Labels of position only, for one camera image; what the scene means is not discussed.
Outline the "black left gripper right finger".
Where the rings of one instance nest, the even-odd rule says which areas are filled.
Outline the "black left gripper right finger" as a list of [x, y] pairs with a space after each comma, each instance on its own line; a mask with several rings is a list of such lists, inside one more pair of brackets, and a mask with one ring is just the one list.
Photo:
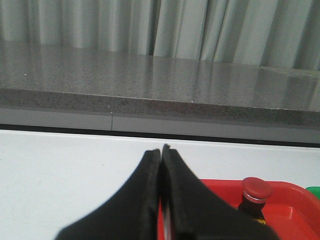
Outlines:
[[161, 160], [161, 203], [170, 240], [275, 240], [277, 234], [230, 206], [165, 144]]

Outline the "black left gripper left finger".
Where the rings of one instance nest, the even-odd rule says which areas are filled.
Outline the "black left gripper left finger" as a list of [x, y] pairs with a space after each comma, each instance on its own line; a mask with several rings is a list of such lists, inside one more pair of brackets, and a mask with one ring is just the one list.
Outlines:
[[159, 149], [144, 152], [122, 187], [104, 204], [63, 228], [57, 240], [156, 240], [159, 212]]

